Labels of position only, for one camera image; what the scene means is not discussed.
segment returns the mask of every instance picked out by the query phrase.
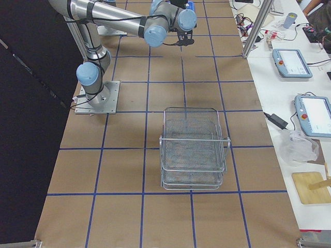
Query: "wooden cutting board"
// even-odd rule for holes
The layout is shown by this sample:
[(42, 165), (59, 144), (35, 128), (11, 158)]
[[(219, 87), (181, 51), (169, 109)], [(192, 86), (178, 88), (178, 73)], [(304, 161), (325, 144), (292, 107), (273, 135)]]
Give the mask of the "wooden cutting board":
[(321, 182), (321, 173), (319, 172), (300, 172), (293, 173), (292, 179), (294, 181), (296, 190), (299, 194), (302, 204), (325, 204), (331, 203), (331, 196), (327, 187), (310, 190), (310, 184)]

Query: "tablet screen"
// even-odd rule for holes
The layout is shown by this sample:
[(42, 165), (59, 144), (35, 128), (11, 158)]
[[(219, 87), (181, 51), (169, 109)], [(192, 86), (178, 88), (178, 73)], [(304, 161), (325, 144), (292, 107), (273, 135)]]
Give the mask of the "tablet screen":
[(279, 50), (288, 74), (307, 75), (308, 72), (297, 51)]
[(312, 133), (331, 134), (331, 115), (327, 102), (320, 98), (302, 98)]

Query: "cup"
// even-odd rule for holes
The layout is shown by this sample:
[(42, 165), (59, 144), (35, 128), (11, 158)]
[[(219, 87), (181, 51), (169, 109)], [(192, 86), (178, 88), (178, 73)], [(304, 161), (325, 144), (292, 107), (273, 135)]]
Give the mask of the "cup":
[(283, 27), (289, 28), (295, 22), (295, 19), (297, 17), (298, 17), (298, 15), (296, 13), (292, 13), (292, 12), (289, 13), (284, 21)]

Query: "metal basket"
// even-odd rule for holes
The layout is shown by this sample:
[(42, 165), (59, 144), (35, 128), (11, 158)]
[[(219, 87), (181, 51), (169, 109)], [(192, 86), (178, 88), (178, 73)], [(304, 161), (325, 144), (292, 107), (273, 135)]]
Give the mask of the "metal basket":
[(165, 189), (217, 189), (226, 172), (218, 112), (213, 108), (170, 107), (160, 137), (161, 185)]

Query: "blue tablet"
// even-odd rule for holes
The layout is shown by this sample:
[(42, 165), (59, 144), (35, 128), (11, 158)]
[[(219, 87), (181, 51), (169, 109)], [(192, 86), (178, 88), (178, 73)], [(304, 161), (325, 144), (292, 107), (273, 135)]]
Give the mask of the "blue tablet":
[(312, 73), (298, 49), (274, 49), (273, 58), (284, 78), (309, 79)]
[(296, 96), (294, 105), (307, 136), (331, 137), (331, 111), (326, 97)]

